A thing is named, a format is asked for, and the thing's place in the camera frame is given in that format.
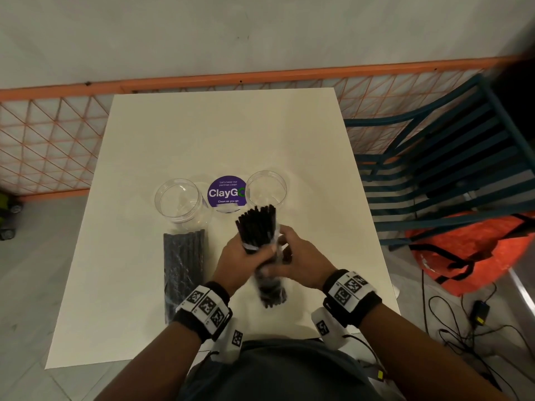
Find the person's left hand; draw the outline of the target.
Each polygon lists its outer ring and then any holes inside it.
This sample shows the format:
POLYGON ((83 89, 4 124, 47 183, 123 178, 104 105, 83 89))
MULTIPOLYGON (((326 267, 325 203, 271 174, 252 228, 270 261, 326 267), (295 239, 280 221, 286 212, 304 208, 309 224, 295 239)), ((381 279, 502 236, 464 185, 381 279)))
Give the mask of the person's left hand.
POLYGON ((211 280, 221 285, 231 297, 247 280, 242 280, 242 260, 245 251, 239 234, 231 238, 222 250, 211 280))

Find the person's right hand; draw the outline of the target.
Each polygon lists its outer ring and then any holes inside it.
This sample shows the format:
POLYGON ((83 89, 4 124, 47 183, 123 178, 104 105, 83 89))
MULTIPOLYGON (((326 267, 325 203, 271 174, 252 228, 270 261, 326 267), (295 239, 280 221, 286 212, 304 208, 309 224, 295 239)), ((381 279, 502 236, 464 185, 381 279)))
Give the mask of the person's right hand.
POLYGON ((289 279, 304 287, 322 290, 326 279, 337 271, 337 268, 313 243, 301 238, 296 232, 294 251, 292 265, 295 278, 289 279))

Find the bundle of black straws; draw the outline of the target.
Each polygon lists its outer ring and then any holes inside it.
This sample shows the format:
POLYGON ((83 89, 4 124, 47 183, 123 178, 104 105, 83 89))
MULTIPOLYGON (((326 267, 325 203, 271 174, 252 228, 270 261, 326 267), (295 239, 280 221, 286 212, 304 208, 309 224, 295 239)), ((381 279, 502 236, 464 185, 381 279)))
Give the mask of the bundle of black straws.
POLYGON ((279 245, 279 224, 273 205, 254 207, 244 212, 235 222, 247 254, 257 253, 262 247, 276 245, 274 255, 261 263, 253 274, 260 301, 264 308, 271 309, 286 302, 287 294, 281 277, 269 277, 263 272, 265 266, 280 263, 283 250, 279 245))

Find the person's left forearm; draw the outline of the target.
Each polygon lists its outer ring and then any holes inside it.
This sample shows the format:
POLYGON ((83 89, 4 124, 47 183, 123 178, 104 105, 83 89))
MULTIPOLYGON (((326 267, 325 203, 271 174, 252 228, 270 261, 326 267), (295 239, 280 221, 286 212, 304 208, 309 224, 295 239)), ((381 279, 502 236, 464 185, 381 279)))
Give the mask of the person's left forearm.
POLYGON ((201 344, 196 332, 181 323, 171 323, 95 401, 175 401, 201 344))

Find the person's right forearm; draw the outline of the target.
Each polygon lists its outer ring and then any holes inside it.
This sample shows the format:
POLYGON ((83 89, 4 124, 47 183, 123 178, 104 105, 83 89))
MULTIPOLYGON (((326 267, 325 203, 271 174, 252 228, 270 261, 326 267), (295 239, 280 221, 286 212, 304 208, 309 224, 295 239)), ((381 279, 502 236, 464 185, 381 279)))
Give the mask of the person's right forearm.
POLYGON ((458 355, 378 304, 359 330, 407 401, 508 401, 458 355))

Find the round purple sticker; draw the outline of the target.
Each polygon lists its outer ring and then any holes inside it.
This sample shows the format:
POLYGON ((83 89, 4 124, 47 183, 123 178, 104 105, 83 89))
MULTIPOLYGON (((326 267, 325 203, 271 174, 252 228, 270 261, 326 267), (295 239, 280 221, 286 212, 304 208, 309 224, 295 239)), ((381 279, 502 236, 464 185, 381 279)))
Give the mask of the round purple sticker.
POLYGON ((238 176, 219 177, 208 188, 208 203, 220 213, 237 212, 247 204, 245 188, 246 182, 238 176))

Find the right marker wristband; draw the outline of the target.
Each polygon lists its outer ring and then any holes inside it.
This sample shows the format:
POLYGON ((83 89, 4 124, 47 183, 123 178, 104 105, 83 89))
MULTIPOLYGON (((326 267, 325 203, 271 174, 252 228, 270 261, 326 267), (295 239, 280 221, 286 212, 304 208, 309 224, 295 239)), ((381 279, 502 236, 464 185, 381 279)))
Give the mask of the right marker wristband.
POLYGON ((345 269, 332 273, 322 292, 323 306, 344 328, 351 325, 359 329, 364 318, 383 302, 366 279, 345 269))

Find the marker wristband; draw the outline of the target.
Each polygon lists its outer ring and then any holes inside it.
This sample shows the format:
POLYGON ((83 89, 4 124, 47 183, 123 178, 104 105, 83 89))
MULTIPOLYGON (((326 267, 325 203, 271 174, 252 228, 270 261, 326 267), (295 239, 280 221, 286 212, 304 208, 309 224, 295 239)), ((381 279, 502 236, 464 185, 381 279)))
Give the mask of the marker wristband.
POLYGON ((177 322, 199 337, 201 343, 218 339, 233 316, 230 295, 217 282, 197 286, 178 305, 171 322, 177 322))
POLYGON ((351 325, 359 329, 364 318, 383 302, 366 279, 345 269, 332 273, 322 292, 323 306, 344 328, 351 325))

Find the left marker wristband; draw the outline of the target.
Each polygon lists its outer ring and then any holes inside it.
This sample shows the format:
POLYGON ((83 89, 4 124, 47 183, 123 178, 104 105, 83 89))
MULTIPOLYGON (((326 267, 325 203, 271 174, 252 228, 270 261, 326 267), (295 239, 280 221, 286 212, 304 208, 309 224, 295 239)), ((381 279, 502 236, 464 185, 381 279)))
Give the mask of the left marker wristband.
POLYGON ((201 343, 218 339, 233 316, 230 295, 217 282, 197 286, 178 305, 171 322, 177 322, 199 337, 201 343))

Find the flat pack of black straws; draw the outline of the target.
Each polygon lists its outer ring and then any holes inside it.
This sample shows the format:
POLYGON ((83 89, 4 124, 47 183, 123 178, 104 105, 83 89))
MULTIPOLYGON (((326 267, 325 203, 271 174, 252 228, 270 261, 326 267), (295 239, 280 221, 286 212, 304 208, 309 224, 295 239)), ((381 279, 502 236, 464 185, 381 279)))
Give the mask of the flat pack of black straws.
POLYGON ((204 282, 205 229, 185 234, 164 234, 165 323, 171 323, 177 307, 204 282))

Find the wide clear plastic jar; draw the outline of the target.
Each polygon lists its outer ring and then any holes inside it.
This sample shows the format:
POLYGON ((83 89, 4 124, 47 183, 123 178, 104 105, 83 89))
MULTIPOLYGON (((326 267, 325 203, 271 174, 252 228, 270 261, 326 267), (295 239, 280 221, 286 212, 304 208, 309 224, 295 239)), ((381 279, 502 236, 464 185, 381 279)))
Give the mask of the wide clear plastic jar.
POLYGON ((154 204, 157 211, 179 233, 206 230, 212 212, 201 190, 187 179, 172 179, 156 191, 154 204))

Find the person's grey shirt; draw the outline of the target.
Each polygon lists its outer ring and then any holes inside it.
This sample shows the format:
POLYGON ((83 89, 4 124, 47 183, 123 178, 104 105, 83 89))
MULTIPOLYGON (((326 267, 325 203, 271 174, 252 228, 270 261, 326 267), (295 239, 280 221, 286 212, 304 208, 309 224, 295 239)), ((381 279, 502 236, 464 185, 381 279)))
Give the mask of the person's grey shirt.
POLYGON ((192 368, 176 401, 385 401, 358 362, 311 339, 247 341, 192 368))

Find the teal slatted chair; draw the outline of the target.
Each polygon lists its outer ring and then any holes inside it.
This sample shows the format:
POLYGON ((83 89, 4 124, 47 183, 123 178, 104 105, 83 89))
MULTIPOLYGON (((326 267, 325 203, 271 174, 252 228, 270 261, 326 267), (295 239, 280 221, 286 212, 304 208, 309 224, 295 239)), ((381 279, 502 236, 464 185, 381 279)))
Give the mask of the teal slatted chair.
POLYGON ((482 74, 413 111, 344 125, 397 131, 380 153, 354 155, 379 243, 391 251, 535 211, 535 151, 482 74))

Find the black power adapter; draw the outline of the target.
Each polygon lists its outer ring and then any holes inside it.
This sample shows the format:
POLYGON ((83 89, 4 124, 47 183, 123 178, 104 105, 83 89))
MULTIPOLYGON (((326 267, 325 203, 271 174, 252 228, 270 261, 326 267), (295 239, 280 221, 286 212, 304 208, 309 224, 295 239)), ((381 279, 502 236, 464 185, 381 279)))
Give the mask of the black power adapter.
POLYGON ((484 326, 490 311, 490 306, 482 300, 476 300, 472 304, 469 321, 473 327, 484 326))

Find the orange mesh fence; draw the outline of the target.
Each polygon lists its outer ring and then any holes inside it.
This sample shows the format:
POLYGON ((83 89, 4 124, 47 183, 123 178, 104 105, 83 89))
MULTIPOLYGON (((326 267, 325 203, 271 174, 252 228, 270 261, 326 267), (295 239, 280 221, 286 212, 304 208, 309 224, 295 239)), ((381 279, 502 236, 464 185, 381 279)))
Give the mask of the orange mesh fence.
POLYGON ((114 96, 331 87, 345 119, 423 107, 520 57, 175 76, 0 89, 0 189, 27 200, 91 186, 114 96))

